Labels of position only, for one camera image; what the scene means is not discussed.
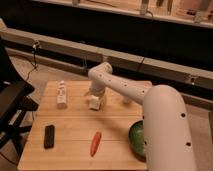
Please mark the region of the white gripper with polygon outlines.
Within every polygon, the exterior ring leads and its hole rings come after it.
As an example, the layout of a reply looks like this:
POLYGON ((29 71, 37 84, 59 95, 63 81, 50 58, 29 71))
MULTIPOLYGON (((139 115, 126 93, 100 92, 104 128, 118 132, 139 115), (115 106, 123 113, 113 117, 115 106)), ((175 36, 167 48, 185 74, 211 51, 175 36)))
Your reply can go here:
POLYGON ((105 87, 97 82, 91 82, 89 87, 89 93, 96 97, 102 97, 100 99, 99 110, 103 109, 107 104, 107 96, 105 94, 105 87))

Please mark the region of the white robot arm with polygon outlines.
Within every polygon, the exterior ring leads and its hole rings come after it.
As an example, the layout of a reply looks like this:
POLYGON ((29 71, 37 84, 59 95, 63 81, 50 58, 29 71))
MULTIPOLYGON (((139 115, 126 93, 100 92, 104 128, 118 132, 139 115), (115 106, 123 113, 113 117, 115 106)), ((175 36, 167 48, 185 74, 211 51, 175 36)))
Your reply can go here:
POLYGON ((88 71, 89 91, 102 96, 108 87, 143 109, 146 163, 149 171, 197 171, 182 95, 168 85, 148 86, 114 76, 108 62, 88 71))

